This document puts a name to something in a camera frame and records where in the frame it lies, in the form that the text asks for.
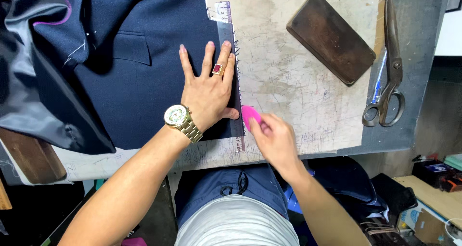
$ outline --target forearm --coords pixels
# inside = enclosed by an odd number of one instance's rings
[[[318,245],[370,245],[345,209],[299,162],[299,166],[286,180],[297,196],[309,230]]]
[[[134,228],[156,197],[178,155],[189,144],[164,126],[87,201],[72,220],[61,245],[112,245]]]

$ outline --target pink tailor's chalk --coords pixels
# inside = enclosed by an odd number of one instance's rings
[[[244,120],[244,124],[247,128],[247,130],[250,131],[250,124],[249,124],[249,118],[255,118],[257,120],[258,124],[262,124],[262,117],[260,114],[251,106],[242,106],[241,107],[241,112],[242,112],[242,119]]]

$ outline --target gold wristwatch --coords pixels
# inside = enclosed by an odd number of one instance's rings
[[[193,123],[190,116],[191,111],[187,106],[174,105],[169,107],[164,114],[166,125],[172,126],[181,131],[192,143],[197,143],[202,137],[202,132]]]

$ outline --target white t-shirt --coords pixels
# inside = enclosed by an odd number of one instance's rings
[[[292,224],[266,204],[241,195],[210,201],[178,231],[176,246],[298,246]]]

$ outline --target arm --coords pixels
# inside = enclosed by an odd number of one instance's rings
[[[214,50],[213,42],[209,42],[205,47],[201,76],[195,77],[188,53],[184,46],[180,46],[180,59],[185,73],[182,104],[190,108],[191,118],[202,132],[222,118],[239,117],[236,109],[226,108],[234,75],[235,56],[230,54],[231,44],[225,42],[218,58],[218,63],[225,67],[223,76],[209,77]],[[119,243],[144,217],[162,180],[189,143],[182,132],[164,125],[86,202],[59,244]]]
[[[345,209],[306,171],[298,159],[292,126],[274,114],[262,114],[262,120],[265,123],[262,126],[255,119],[250,120],[258,148],[292,186],[316,243],[320,246],[370,245]]]

